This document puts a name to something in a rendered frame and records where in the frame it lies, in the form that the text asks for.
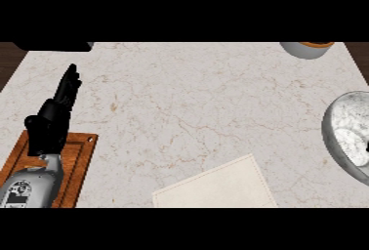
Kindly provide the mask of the cream placemat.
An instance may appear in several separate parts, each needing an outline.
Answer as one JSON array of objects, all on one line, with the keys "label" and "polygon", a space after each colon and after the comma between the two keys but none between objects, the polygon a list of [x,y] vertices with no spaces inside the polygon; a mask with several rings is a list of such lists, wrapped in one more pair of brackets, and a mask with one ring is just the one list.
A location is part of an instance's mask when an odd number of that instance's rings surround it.
[{"label": "cream placemat", "polygon": [[153,192],[154,207],[277,207],[252,154]]}]

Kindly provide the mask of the grey pot with orange rim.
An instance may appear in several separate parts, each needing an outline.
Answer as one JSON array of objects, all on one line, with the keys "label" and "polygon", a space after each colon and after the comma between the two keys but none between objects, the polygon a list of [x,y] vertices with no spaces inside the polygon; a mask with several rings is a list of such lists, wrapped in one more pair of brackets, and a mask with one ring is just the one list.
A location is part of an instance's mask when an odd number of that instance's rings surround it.
[{"label": "grey pot with orange rim", "polygon": [[284,51],[304,60],[317,59],[333,45],[333,42],[280,42]]}]

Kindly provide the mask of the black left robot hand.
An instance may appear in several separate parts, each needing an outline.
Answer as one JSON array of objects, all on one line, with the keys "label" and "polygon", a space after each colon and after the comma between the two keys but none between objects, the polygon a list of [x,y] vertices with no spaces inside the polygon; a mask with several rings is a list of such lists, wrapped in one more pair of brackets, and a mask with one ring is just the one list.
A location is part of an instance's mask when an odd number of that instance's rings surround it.
[{"label": "black left robot hand", "polygon": [[59,154],[66,143],[72,107],[82,85],[76,65],[69,64],[51,99],[39,107],[36,115],[25,119],[29,135],[28,156]]}]

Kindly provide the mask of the brown wooden cutting board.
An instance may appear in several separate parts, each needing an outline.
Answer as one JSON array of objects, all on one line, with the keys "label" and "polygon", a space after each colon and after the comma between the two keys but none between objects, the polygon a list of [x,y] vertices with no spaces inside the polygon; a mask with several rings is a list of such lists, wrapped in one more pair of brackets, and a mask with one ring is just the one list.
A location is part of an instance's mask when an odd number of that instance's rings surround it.
[{"label": "brown wooden cutting board", "polygon": [[[76,205],[95,141],[97,134],[67,133],[66,144],[61,149],[63,181],[57,197],[51,203],[53,208],[73,208]],[[42,160],[28,156],[28,149],[29,136],[28,131],[23,131],[0,170],[0,187],[16,171],[33,166],[45,166]]]}]

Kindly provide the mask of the white marble bowl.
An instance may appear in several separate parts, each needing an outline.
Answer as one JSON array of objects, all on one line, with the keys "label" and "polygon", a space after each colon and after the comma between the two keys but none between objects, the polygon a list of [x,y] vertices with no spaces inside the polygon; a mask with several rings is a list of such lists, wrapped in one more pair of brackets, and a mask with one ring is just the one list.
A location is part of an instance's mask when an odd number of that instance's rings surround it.
[{"label": "white marble bowl", "polygon": [[369,92],[348,92],[332,101],[321,136],[338,166],[369,187]]}]

